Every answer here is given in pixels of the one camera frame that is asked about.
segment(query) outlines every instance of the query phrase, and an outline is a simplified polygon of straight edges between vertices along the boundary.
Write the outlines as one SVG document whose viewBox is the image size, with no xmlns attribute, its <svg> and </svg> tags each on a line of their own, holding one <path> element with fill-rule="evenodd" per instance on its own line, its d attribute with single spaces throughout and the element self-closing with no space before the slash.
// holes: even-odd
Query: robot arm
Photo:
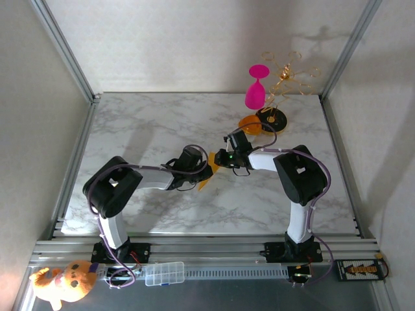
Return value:
<svg viewBox="0 0 415 311">
<path fill-rule="evenodd" d="M 200 150 L 186 146 L 178 159 L 171 159 L 161 168 L 129 165 L 122 157 L 110 159 L 82 189 L 99 214 L 99 222 L 108 245 L 122 258 L 128 253 L 129 239 L 125 230 L 122 210 L 137 189 L 173 190 L 185 182 L 196 184 L 210 178 L 211 167 L 202 160 Z"/>
<path fill-rule="evenodd" d="M 290 224 L 285 233 L 285 252 L 281 262 L 301 262 L 315 247 L 311 234 L 313 214 L 309 213 L 313 199 L 323 193 L 327 178 L 319 164 L 301 156 L 309 155 L 306 146 L 300 145 L 290 152 L 269 152 L 261 147 L 252 148 L 242 130 L 224 138 L 230 141 L 232 151 L 220 149 L 215 155 L 215 164 L 227 168 L 247 170 L 269 170 L 277 172 L 285 194 L 291 201 Z"/>
<path fill-rule="evenodd" d="M 260 148 L 252 148 L 242 130 L 231 133 L 229 139 L 232 151 L 220 149 L 215 154 L 215 164 L 226 168 L 247 170 L 270 170 L 277 172 L 285 194 L 291 201 L 290 224 L 285 233 L 285 252 L 281 262 L 302 262 L 314 242 L 308 228 L 312 219 L 308 219 L 311 201 L 322 193 L 327 186 L 326 175 L 314 161 L 299 156 L 295 150 L 310 154 L 307 147 L 297 146 L 285 154 L 265 152 Z M 105 174 L 112 167 L 123 166 Z M 160 168 L 139 167 L 129 165 L 123 158 L 114 157 L 106 163 L 85 185 L 83 192 L 99 213 L 102 231 L 108 245 L 115 251 L 119 259 L 128 252 L 129 238 L 126 233 L 121 211 L 136 189 L 173 190 L 181 187 L 185 181 L 195 184 L 210 178 L 212 169 L 202 154 L 193 147 L 185 147 L 178 159 L 172 159 Z M 89 193 L 91 184 L 99 177 L 93 193 Z"/>
</svg>

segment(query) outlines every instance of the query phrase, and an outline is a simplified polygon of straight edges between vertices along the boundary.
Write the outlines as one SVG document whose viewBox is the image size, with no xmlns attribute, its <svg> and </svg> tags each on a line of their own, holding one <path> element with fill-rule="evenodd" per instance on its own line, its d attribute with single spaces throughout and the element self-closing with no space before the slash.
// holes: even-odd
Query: gold wire ornament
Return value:
<svg viewBox="0 0 415 311">
<path fill-rule="evenodd" d="M 266 106 L 261 110 L 261 113 L 267 112 L 272 108 L 275 108 L 277 110 L 279 104 L 290 99 L 287 93 L 290 93 L 291 91 L 297 90 L 301 95 L 311 95 L 314 93 L 314 89 L 312 86 L 310 86 L 309 84 L 301 83 L 297 79 L 294 79 L 294 77 L 301 74 L 307 74 L 312 78 L 316 78 L 321 75 L 321 70 L 317 67 L 311 67 L 307 70 L 298 71 L 297 73 L 295 73 L 292 70 L 291 64 L 298 60 L 301 60 L 302 55 L 299 52 L 291 51 L 288 54 L 288 56 L 290 58 L 290 62 L 282 67 L 277 63 L 273 52 L 264 52 L 261 55 L 263 60 L 267 62 L 272 62 L 277 67 L 277 71 L 271 72 L 271 74 L 279 78 L 279 81 L 273 86 L 271 86 L 268 90 L 269 96 L 265 100 Z M 284 99 L 275 103 L 276 96 L 282 96 Z M 274 120 L 275 115 L 270 116 L 268 118 L 269 122 L 274 122 Z"/>
</svg>

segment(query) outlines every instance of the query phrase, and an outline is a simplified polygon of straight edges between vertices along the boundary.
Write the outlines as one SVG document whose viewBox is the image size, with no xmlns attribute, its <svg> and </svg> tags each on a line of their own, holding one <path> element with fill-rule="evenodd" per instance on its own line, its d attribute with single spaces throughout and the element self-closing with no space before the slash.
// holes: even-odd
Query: white marble table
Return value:
<svg viewBox="0 0 415 311">
<path fill-rule="evenodd" d="M 353 212 L 317 96 L 292 96 L 281 105 L 289 119 L 276 148 L 307 146 L 330 169 L 331 190 L 317 204 L 316 233 L 354 234 Z M 191 143 L 207 152 L 225 148 L 223 136 L 251 114 L 244 95 L 134 94 L 102 96 L 86 146 L 75 188 L 62 226 L 65 235 L 98 231 L 82 186 L 111 157 L 159 165 L 178 157 Z M 253 146 L 271 137 L 251 137 Z M 139 190 L 123 211 L 131 233 L 282 234 L 289 224 L 290 202 L 278 175 L 253 171 L 234 176 L 220 168 L 198 192 Z"/>
</svg>

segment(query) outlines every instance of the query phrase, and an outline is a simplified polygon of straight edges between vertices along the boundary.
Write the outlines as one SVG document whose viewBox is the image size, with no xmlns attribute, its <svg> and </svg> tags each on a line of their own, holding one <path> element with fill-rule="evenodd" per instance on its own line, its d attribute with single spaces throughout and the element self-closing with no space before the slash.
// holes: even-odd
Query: stuffed toy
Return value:
<svg viewBox="0 0 415 311">
<path fill-rule="evenodd" d="M 54 311 L 60 310 L 62 300 L 70 303 L 78 301 L 88 294 L 97 280 L 98 263 L 85 260 L 71 262 L 64 271 L 52 270 L 52 277 L 47 278 L 49 268 L 41 269 L 32 274 L 34 293 L 36 297 L 51 303 Z"/>
</svg>

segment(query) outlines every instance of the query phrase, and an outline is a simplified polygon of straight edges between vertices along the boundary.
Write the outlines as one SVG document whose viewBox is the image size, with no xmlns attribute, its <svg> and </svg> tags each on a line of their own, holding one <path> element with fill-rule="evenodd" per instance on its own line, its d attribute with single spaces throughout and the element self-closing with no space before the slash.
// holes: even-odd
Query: aluminum frame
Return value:
<svg viewBox="0 0 415 311">
<path fill-rule="evenodd" d="M 361 199 L 359 197 L 359 193 L 356 190 L 356 182 L 349 169 L 350 164 L 348 158 L 346 156 L 346 151 L 342 144 L 342 139 L 340 136 L 340 132 L 338 130 L 338 126 L 335 122 L 333 110 L 331 109 L 330 100 L 327 99 L 324 104 L 322 104 L 324 118 L 326 120 L 327 127 L 329 129 L 331 141 L 333 142 L 333 146 L 336 152 L 337 160 L 339 163 L 340 171 L 342 173 L 342 178 L 344 185 L 346 187 L 346 191 L 348 193 L 348 197 L 350 200 L 351 208 L 353 209 L 353 213 L 355 216 L 355 222 L 357 224 L 356 228 L 359 230 L 359 234 L 363 238 L 371 238 L 373 237 L 372 234 L 369 232 L 365 226 L 362 225 L 362 216 L 359 212 L 359 207 L 361 204 Z"/>
<path fill-rule="evenodd" d="M 39 15 L 46 31 L 52 38 L 57 50 L 61 54 L 65 64 L 68 66 L 74 79 L 77 81 L 84 97 L 90 104 L 88 114 L 77 144 L 71 155 L 71 160 L 65 174 L 59 199 L 54 210 L 51 224 L 47 228 L 47 238 L 36 243 L 33 254 L 30 258 L 28 268 L 23 277 L 23 282 L 16 298 L 13 310 L 31 310 L 35 296 L 29 282 L 29 275 L 37 271 L 41 266 L 64 266 L 74 259 L 86 259 L 91 257 L 94 243 L 99 241 L 98 237 L 56 237 L 50 240 L 54 229 L 59 229 L 64 217 L 70 195 L 75 184 L 75 178 L 79 170 L 80 162 L 88 141 L 91 125 L 99 103 L 99 96 L 95 95 L 78 62 L 76 61 L 62 31 L 54 19 L 45 0 L 30 0 L 35 11 Z M 381 0 L 369 0 L 359 21 L 352 32 L 338 62 L 331 74 L 329 82 L 320 97 L 322 104 L 326 102 L 331 90 L 338 82 L 344 68 L 347 66 L 357 44 L 364 31 L 371 22 Z M 330 130 L 332 141 L 335 143 L 333 133 Z M 373 258 L 379 252 L 376 239 L 359 238 L 353 235 L 322 235 L 322 238 L 333 250 L 335 259 L 367 259 Z M 150 262 L 184 260 L 190 266 L 265 266 L 265 258 L 259 255 L 259 250 L 264 248 L 265 242 L 281 242 L 282 235 L 140 235 L 133 236 L 132 242 L 148 242 L 152 244 Z M 328 265 L 328 252 L 322 250 L 324 261 L 322 265 Z M 397 303 L 390 296 L 389 283 L 372 282 L 373 290 L 377 297 L 377 303 L 382 311 L 397 310 Z"/>
<path fill-rule="evenodd" d="M 340 57 L 337 60 L 335 68 L 330 75 L 329 81 L 326 84 L 323 92 L 321 94 L 321 101 L 324 103 L 328 98 L 337 84 L 340 76 L 342 75 L 344 69 L 346 68 L 351 56 L 353 55 L 357 45 L 359 44 L 360 40 L 363 37 L 363 34 L 366 32 L 370 22 L 372 21 L 373 17 L 379 6 L 381 5 L 382 0 L 369 0 L 366 7 L 364 8 L 362 15 L 360 16 L 359 20 L 353 32 L 351 33 L 349 40 L 347 41 L 345 47 L 343 48 Z"/>
<path fill-rule="evenodd" d="M 93 102 L 95 99 L 94 90 L 90 86 L 85 74 L 81 70 L 77 59 L 75 58 L 68 42 L 65 39 L 64 34 L 60 30 L 58 23 L 56 22 L 51 9 L 46 3 L 46 0 L 30 0 L 34 11 L 37 13 L 40 21 L 45 27 L 46 32 L 51 37 L 56 50 L 59 52 L 64 63 L 66 64 L 69 72 L 72 74 L 75 82 L 78 84 L 83 96 L 88 103 Z"/>
</svg>

